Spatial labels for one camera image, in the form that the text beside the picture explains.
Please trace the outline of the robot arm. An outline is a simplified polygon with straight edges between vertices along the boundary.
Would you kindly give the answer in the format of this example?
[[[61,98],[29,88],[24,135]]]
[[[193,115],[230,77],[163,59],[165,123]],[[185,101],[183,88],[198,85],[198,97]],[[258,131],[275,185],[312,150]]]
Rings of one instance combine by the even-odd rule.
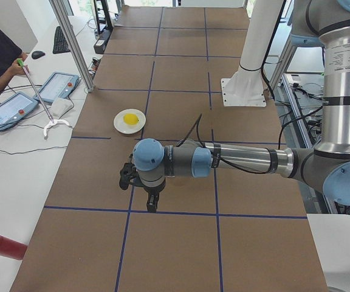
[[[350,1],[296,1],[292,37],[300,46],[325,49],[321,141],[316,146],[274,150],[189,138],[163,146],[143,139],[120,171],[120,187],[145,189],[147,210],[155,212],[166,177],[200,178],[211,169],[232,167],[257,175],[278,173],[350,206]]]

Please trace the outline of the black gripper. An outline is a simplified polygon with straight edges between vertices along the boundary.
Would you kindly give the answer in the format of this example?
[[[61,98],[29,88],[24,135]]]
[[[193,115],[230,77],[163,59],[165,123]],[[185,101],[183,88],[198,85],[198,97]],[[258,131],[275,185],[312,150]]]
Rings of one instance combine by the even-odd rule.
[[[146,208],[148,212],[157,212],[160,192],[165,188],[165,177],[160,177],[155,181],[147,181],[140,178],[143,189],[148,193]]]

